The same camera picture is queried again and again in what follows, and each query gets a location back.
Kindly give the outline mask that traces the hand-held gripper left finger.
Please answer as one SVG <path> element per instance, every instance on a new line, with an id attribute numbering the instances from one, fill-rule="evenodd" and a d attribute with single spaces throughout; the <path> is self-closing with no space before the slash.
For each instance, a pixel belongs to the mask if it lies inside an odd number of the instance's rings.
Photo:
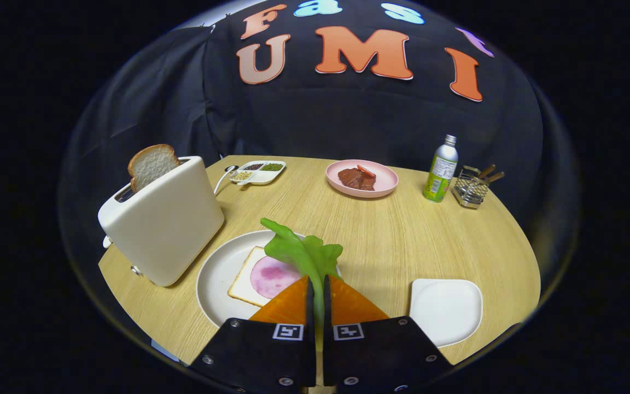
<path id="1" fill-rule="evenodd" d="M 303 277 L 299 323 L 225 320 L 189 366 L 220 393 L 306 393 L 317 384 L 312 282 Z"/>

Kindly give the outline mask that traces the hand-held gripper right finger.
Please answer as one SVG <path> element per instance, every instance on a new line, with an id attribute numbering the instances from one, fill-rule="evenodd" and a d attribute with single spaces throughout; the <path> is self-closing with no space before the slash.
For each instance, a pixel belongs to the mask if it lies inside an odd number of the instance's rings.
<path id="1" fill-rule="evenodd" d="M 388 317 L 333 276 L 323 302 L 323 383 L 336 393 L 420 392 L 452 372 L 412 317 Z"/>

